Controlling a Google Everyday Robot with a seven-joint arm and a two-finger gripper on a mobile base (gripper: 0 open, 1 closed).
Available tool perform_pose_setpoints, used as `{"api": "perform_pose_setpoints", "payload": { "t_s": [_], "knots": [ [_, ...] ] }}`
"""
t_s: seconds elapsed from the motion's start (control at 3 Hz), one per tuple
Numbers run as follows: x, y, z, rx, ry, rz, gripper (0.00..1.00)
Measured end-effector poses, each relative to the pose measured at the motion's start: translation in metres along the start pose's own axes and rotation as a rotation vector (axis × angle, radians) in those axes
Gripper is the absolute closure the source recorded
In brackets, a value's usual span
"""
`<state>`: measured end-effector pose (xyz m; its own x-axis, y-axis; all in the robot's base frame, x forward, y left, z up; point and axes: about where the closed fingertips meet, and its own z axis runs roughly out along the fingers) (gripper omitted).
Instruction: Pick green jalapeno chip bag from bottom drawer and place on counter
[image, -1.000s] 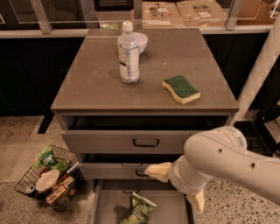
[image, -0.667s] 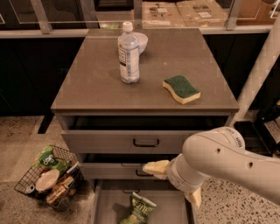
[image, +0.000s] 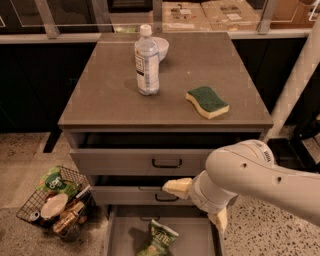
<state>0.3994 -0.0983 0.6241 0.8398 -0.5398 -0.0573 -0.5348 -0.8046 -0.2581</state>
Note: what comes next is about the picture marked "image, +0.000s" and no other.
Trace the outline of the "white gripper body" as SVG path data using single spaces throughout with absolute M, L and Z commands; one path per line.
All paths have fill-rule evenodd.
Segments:
M 230 200 L 236 196 L 236 193 L 229 192 L 216 185 L 206 171 L 197 175 L 189 187 L 189 197 L 192 203 L 202 211 L 212 214 L 221 212 Z

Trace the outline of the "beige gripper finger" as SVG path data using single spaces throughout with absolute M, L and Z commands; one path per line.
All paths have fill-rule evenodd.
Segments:
M 162 190 L 169 194 L 175 195 L 180 199 L 188 199 L 189 188 L 191 185 L 192 185 L 191 178 L 169 180 L 162 186 Z
M 223 208 L 220 212 L 216 214 L 209 213 L 208 218 L 215 225 L 215 227 L 219 232 L 221 233 L 225 232 L 228 224 L 226 208 Z

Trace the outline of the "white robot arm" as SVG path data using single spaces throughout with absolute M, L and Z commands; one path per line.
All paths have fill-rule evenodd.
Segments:
M 320 225 L 320 175 L 275 163 L 266 142 L 277 135 L 320 63 L 320 18 L 315 24 L 272 111 L 273 127 L 264 138 L 214 150 L 195 178 L 170 180 L 162 189 L 190 199 L 208 213 L 219 231 L 227 225 L 226 206 L 238 195 L 273 204 L 316 226 Z

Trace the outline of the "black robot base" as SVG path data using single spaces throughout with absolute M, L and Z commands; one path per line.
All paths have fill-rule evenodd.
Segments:
M 320 116 L 296 126 L 289 138 L 272 138 L 267 145 L 278 165 L 320 173 Z

